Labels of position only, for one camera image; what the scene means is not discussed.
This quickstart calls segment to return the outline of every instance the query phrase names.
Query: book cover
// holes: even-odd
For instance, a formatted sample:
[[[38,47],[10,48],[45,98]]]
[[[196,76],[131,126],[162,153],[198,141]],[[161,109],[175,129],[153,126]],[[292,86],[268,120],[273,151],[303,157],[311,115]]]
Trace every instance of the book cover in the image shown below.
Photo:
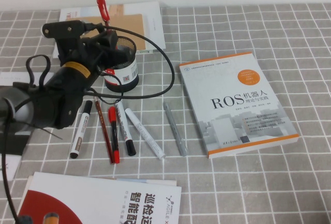
[[[208,157],[297,141],[252,53],[180,64]]]
[[[161,49],[166,48],[160,5],[158,2],[108,5],[107,7],[111,26],[139,33],[152,40]],[[97,6],[61,9],[59,21],[77,19],[93,23],[103,23]],[[87,37],[96,34],[98,34],[97,31],[92,31],[87,34]],[[136,43],[137,54],[153,53],[155,49],[150,43],[136,36],[121,32],[117,32],[117,34],[132,39]],[[56,46],[53,57],[58,57]]]
[[[19,214],[42,224],[177,224],[181,187],[35,172]]]

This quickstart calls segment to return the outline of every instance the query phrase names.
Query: marker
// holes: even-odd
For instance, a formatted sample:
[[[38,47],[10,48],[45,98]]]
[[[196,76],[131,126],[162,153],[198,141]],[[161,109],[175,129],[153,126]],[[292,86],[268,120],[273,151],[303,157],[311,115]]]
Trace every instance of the marker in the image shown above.
[[[112,126],[112,142],[114,147],[114,162],[119,163],[119,150],[118,150],[118,139],[117,139],[117,129],[116,129],[116,109],[115,107],[110,107],[108,109],[108,119]]]
[[[121,129],[124,135],[126,149],[128,150],[128,155],[134,156],[136,154],[136,149],[134,148],[132,136],[129,131],[128,121],[126,119],[122,101],[116,103],[115,106],[119,117],[119,123],[121,125]]]
[[[104,123],[101,106],[100,106],[100,103],[96,96],[94,97],[94,103],[95,103],[95,107],[98,111],[101,129],[102,129],[102,133],[103,133],[103,138],[104,138],[104,141],[106,142],[107,152],[108,152],[108,156],[110,159],[110,164],[112,164],[112,163],[114,163],[114,154],[113,154],[112,146],[111,146],[109,138],[108,138],[108,133],[107,133],[106,125]]]
[[[186,157],[187,156],[187,148],[186,148],[186,146],[184,144],[184,140],[180,137],[178,128],[176,126],[175,119],[174,119],[174,117],[173,117],[173,115],[171,113],[171,109],[170,109],[169,105],[166,102],[163,103],[163,108],[166,111],[165,115],[168,118],[168,121],[169,121],[171,130],[172,130],[172,132],[174,134],[174,137],[176,139],[176,143],[177,143],[177,146],[178,146],[179,153],[183,157]]]
[[[161,160],[166,157],[162,149],[159,147],[159,145],[155,142],[155,140],[152,138],[152,136],[148,133],[146,128],[141,124],[141,122],[138,120],[138,118],[135,116],[135,114],[131,111],[131,109],[125,110],[126,115],[129,117],[129,119],[132,121],[136,129],[138,129],[141,136],[144,138],[144,140],[147,142],[147,144],[150,146],[150,148],[153,150],[153,152],[156,154],[156,156]]]
[[[79,122],[78,129],[77,129],[76,135],[73,140],[73,144],[72,144],[72,148],[71,148],[71,152],[70,152],[70,158],[78,157],[79,150],[82,145],[84,133],[86,130],[89,114],[91,112],[91,108],[92,108],[92,101],[86,101],[84,110],[83,110],[83,113],[81,116],[81,120]]]

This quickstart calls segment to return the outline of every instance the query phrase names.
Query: red marker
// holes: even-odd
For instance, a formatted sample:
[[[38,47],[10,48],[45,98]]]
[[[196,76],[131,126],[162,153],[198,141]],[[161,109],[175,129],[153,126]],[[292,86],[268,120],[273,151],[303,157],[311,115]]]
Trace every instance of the red marker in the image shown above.
[[[97,4],[100,10],[101,17],[106,26],[109,26],[109,14],[107,10],[106,0],[97,0]]]
[[[109,108],[108,119],[112,126],[112,142],[114,145],[114,161],[115,161],[115,163],[119,163],[119,150],[118,150],[118,140],[117,140],[116,108],[115,107]]]

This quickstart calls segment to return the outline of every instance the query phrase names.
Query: pen holder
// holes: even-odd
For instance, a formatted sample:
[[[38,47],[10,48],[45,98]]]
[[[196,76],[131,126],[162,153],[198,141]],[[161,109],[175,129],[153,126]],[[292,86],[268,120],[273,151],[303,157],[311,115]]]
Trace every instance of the pen holder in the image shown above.
[[[105,72],[117,76],[122,83],[123,92],[127,92],[132,90],[139,83],[136,61],[136,45],[131,39],[118,36],[116,49],[126,52],[127,61],[113,66],[105,70]],[[115,78],[111,76],[105,76],[104,82],[109,90],[118,93],[121,92],[121,87]]]

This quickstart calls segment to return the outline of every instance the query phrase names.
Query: gray checkered tablecloth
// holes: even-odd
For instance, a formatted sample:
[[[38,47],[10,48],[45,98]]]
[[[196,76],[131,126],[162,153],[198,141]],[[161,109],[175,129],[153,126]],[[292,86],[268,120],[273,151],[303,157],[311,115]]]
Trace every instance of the gray checkered tablecloth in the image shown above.
[[[25,71],[34,54],[51,55],[54,41],[41,37],[59,11],[0,14],[1,71]],[[175,70],[173,88],[153,99],[124,100],[164,149],[158,160],[133,126],[137,149],[128,157],[120,136],[121,163],[110,166],[93,106],[79,157],[69,159],[72,127],[52,130],[59,140],[36,130],[10,188],[19,205],[28,176],[35,171],[101,178],[177,180],[182,187],[180,224],[329,223],[331,216],[331,4],[164,8],[167,55]],[[264,74],[302,135],[295,144],[207,159],[178,65],[181,62],[252,51]],[[139,55],[139,85],[128,94],[160,91],[171,74],[160,53]],[[52,59],[53,71],[59,67]],[[33,62],[43,71],[44,61]],[[109,92],[102,78],[99,92]],[[189,156],[179,155],[162,109],[167,101]],[[101,105],[106,114],[108,106]],[[0,190],[1,223],[12,223]]]

